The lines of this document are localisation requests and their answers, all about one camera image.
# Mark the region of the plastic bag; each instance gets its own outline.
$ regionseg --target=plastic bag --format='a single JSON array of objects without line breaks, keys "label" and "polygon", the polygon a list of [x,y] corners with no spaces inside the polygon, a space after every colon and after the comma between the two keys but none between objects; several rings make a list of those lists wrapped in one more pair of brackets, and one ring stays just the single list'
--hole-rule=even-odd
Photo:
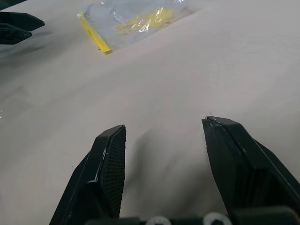
[{"label": "plastic bag", "polygon": [[104,0],[78,17],[103,52],[144,39],[191,12],[187,0]]}]

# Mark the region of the white table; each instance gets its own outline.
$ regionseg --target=white table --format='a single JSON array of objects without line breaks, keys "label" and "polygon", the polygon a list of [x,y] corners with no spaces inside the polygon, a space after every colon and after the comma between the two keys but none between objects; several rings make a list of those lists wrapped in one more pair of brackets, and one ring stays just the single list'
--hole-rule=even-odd
[{"label": "white table", "polygon": [[104,56],[76,14],[91,0],[28,0],[45,21],[0,46],[0,224],[50,222],[95,137],[127,126],[122,216],[224,211],[201,119],[244,125],[300,178],[298,0],[205,0]]}]

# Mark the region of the black object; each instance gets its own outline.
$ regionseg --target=black object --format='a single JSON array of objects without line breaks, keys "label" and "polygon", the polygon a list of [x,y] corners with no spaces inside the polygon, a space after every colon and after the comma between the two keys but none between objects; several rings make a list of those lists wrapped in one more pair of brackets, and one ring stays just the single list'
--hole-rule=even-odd
[{"label": "black object", "polygon": [[300,215],[300,184],[244,127],[232,120],[202,120],[210,167],[227,212],[285,205]]},{"label": "black object", "polygon": [[[171,224],[300,225],[300,184],[279,159],[237,122],[207,117],[202,123],[211,170],[231,220],[216,218],[208,224],[205,216],[171,219]],[[118,219],[125,139],[124,125],[96,138],[75,169],[50,224],[146,224],[138,218]]]},{"label": "black object", "polygon": [[51,225],[119,218],[125,179],[125,141],[124,125],[106,130],[95,139],[74,170]]},{"label": "black object", "polygon": [[26,0],[0,0],[0,10],[14,6]]},{"label": "black object", "polygon": [[[0,10],[20,2],[0,0]],[[31,31],[44,25],[44,21],[27,13],[0,12],[0,45],[15,45],[31,37]]]}]

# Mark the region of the beige surface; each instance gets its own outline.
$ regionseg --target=beige surface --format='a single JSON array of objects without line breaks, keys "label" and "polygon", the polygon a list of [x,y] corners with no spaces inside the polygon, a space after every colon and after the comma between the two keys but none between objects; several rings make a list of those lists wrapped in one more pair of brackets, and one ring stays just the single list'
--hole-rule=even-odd
[{"label": "beige surface", "polygon": [[94,138],[127,126],[122,216],[223,210],[201,119],[228,117],[300,178],[298,0],[205,0],[104,56],[76,14],[90,0],[28,0],[46,26],[0,46],[0,224],[47,224]]}]

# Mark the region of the yellow object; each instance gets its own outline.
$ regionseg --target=yellow object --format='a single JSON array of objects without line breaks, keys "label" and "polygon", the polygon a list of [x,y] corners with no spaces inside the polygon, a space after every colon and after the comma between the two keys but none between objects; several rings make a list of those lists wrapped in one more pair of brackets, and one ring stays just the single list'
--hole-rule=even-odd
[{"label": "yellow object", "polygon": [[149,27],[159,27],[166,23],[170,23],[173,13],[173,9],[159,8],[151,14],[132,18],[127,23],[122,23],[114,27],[114,30],[121,34],[127,34],[132,30],[140,30],[140,32],[147,31]]},{"label": "yellow object", "polygon": [[103,51],[104,53],[109,52],[111,48],[107,45],[107,43],[104,41],[104,39],[92,28],[92,26],[89,24],[89,22],[86,20],[83,12],[77,15],[81,23],[83,24],[83,27],[87,31],[87,33],[90,35],[90,37],[94,40],[96,45]]}]

